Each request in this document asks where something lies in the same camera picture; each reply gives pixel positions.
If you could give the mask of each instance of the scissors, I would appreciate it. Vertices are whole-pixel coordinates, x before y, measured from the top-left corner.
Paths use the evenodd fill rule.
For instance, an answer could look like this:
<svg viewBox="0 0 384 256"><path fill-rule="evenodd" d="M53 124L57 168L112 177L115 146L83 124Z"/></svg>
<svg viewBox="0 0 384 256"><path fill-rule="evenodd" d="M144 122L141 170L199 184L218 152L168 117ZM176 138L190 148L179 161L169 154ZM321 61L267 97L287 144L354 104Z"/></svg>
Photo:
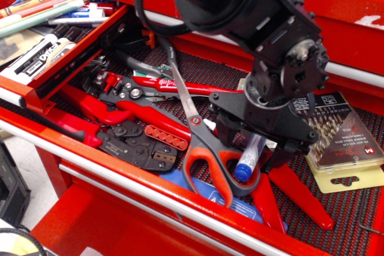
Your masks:
<svg viewBox="0 0 384 256"><path fill-rule="evenodd" d="M240 159L242 155L241 151L234 147L226 147L209 131L203 122L203 118L199 115L199 112L197 112L192 97L177 69L176 53L174 53L172 45L163 37L159 37L158 40L165 49L170 49L167 51L168 61L187 117L187 125L191 132L190 145L182 167L185 181L195 193L199 194L192 181L190 169L196 160L204 159L209 165L209 174L211 175L214 186L224 198L224 206L230 208L234 195L238 197L246 196L256 189L260 179L260 168L257 166L247 183L239 183L230 174L227 169L227 163L232 159Z"/></svg>

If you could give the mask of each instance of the red pliers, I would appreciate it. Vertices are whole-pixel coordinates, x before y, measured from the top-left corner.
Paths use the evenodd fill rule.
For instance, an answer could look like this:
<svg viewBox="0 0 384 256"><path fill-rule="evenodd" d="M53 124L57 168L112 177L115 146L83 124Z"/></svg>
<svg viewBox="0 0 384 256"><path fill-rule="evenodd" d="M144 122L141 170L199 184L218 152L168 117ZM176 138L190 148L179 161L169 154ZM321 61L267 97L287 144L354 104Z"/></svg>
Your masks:
<svg viewBox="0 0 384 256"><path fill-rule="evenodd" d="M263 151L262 157L269 159L273 152ZM254 204L265 225L286 233L283 220L269 181L279 187L296 203L320 228L332 229L334 221L310 190L300 181L296 173L285 163L279 168L267 168L268 161L262 166L262 173L257 188L251 193Z"/></svg>

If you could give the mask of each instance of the floor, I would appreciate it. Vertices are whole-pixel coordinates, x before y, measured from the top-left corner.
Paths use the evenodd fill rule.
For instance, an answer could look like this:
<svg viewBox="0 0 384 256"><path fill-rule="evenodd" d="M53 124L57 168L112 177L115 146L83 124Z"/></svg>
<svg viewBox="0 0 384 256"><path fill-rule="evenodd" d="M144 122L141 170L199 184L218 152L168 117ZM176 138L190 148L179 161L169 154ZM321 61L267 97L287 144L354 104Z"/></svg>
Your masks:
<svg viewBox="0 0 384 256"><path fill-rule="evenodd" d="M16 136L5 138L4 143L31 190L31 200L21 224L32 230L58 198L35 146Z"/></svg>

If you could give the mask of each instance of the drill bit package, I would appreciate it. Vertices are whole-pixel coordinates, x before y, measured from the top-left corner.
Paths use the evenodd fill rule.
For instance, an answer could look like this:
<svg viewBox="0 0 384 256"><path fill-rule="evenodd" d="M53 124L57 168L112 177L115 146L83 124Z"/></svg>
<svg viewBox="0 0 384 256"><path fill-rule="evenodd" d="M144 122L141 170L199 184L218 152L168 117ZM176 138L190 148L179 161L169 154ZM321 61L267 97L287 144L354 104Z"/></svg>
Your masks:
<svg viewBox="0 0 384 256"><path fill-rule="evenodd" d="M342 94L315 95L314 113L304 121L319 134L307 161L323 193L384 185L384 154ZM293 102L299 114L310 109L306 98Z"/></svg>

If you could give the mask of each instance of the robotic arm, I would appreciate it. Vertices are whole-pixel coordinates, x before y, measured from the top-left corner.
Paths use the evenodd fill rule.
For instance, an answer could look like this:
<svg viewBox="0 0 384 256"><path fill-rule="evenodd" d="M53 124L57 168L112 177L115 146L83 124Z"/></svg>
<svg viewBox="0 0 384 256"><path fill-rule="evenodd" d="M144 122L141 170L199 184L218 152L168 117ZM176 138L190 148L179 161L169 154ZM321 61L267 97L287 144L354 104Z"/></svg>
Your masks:
<svg viewBox="0 0 384 256"><path fill-rule="evenodd" d="M149 22L142 0L135 0L141 20L155 33L171 36L199 31L222 34L254 56L244 96L213 94L211 112L221 141L229 145L240 129L278 143L276 165L288 154L308 153L316 132L289 109L294 98L323 89L329 58L320 29L302 0L175 0L184 21L174 27Z"/></svg>

